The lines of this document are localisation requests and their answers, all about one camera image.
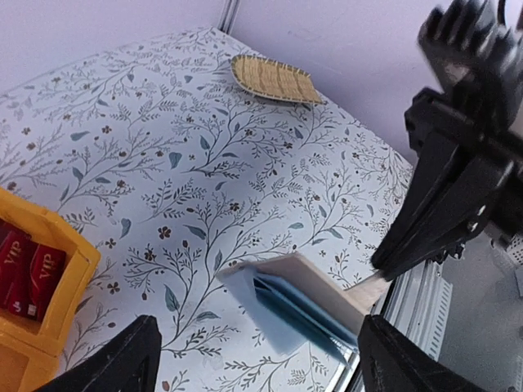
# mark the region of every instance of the white wall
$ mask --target white wall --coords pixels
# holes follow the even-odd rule
[[[0,93],[136,40],[216,26],[224,0],[3,0]]]
[[[413,162],[403,113],[435,79],[417,48],[450,0],[242,0],[232,35],[309,71],[316,87]],[[507,0],[515,24],[521,0]]]

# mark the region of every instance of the floor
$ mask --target floor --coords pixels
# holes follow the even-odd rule
[[[443,269],[454,291],[440,362],[496,392],[516,384],[516,361],[523,357],[523,299],[513,270],[483,234]]]

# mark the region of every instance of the white tablecloth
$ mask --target white tablecloth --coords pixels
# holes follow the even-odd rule
[[[102,254],[61,371],[139,314],[163,335],[158,390],[321,391],[337,363],[278,356],[215,279],[300,251],[343,287],[407,189],[409,164],[350,114],[258,99],[215,29],[67,65],[0,95],[0,185],[60,214]]]

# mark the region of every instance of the orange container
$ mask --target orange container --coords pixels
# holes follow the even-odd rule
[[[74,311],[101,255],[58,214],[1,188],[0,218],[31,234],[36,243],[67,254],[64,273],[41,323],[0,309],[0,390],[25,392],[55,376]]]

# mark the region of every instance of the wooden mat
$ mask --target wooden mat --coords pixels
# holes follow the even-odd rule
[[[231,66],[236,82],[253,94],[273,100],[323,104],[311,75],[302,69],[247,55],[235,56]]]

